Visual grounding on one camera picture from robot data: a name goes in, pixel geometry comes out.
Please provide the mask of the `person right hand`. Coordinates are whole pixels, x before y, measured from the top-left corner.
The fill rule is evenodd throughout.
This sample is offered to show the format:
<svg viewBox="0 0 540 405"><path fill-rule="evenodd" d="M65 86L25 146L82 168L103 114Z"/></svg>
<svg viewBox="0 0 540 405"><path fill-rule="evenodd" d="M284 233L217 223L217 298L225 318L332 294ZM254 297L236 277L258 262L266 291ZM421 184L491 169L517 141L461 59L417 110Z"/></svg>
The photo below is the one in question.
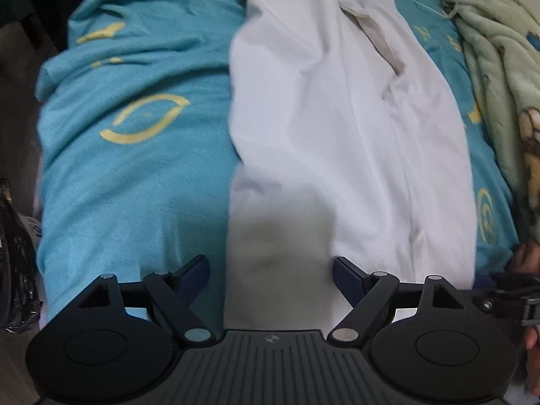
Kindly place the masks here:
<svg viewBox="0 0 540 405"><path fill-rule="evenodd" d="M515 273L539 274L539 262L539 244L535 241L522 244L513 255L510 270ZM527 351L527 386L532 394L538 396L540 378L539 334L534 327L527 328L523 333L523 344Z"/></svg>

